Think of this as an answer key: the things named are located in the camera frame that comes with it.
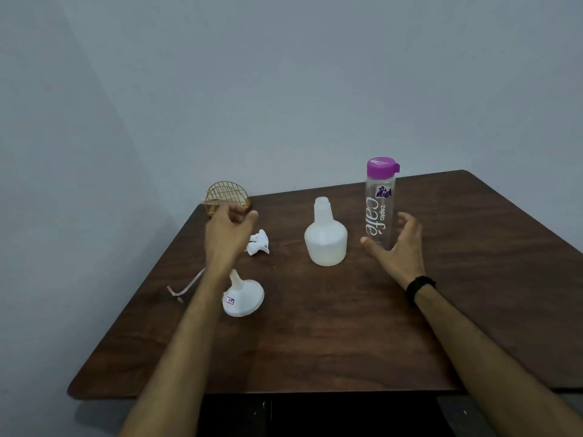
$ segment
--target purple bottle cap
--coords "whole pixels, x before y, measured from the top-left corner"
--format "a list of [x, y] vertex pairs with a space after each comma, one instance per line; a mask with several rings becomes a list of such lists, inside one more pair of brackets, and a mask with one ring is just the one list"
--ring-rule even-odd
[[378, 157], [368, 161], [366, 174], [370, 179], [389, 179], [401, 171], [401, 166], [393, 158]]

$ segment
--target dark brown tabletop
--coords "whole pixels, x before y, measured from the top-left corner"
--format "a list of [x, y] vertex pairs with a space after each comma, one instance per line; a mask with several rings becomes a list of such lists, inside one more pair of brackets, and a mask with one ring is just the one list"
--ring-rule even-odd
[[[304, 231], [327, 196], [348, 229], [346, 258], [310, 261]], [[427, 274], [488, 336], [553, 389], [583, 387], [583, 255], [467, 171], [397, 179], [396, 210], [423, 223]], [[265, 289], [261, 307], [222, 314], [208, 393], [457, 390], [419, 311], [367, 257], [364, 185], [252, 198], [270, 255], [237, 271]], [[178, 325], [183, 288], [204, 266], [199, 207], [69, 386], [75, 398], [137, 396]]]

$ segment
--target forearm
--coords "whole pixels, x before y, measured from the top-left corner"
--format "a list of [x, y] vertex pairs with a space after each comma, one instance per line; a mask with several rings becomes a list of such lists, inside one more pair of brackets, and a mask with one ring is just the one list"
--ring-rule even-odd
[[150, 381], [129, 413], [122, 437], [193, 436], [220, 315], [225, 272], [205, 271]]
[[431, 286], [415, 302], [500, 436], [581, 436], [583, 419]]

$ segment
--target purple logo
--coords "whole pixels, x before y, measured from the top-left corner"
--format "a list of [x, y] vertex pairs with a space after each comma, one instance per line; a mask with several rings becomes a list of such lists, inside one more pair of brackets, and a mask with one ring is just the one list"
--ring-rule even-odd
[[393, 195], [393, 189], [385, 189], [384, 185], [381, 185], [376, 194], [376, 198], [390, 198]]

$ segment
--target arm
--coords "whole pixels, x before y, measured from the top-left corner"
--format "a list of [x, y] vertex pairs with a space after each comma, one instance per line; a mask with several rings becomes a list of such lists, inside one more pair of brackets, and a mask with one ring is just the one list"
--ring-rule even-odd
[[[399, 213], [404, 227], [391, 251], [362, 238], [367, 252], [403, 288], [425, 274], [421, 224]], [[583, 419], [488, 338], [432, 286], [415, 295], [460, 379], [501, 436], [581, 436]]]
[[258, 217], [257, 212], [250, 212], [244, 218], [244, 212], [240, 205], [224, 205], [207, 224], [202, 282], [120, 437], [191, 437], [196, 433], [222, 293]]

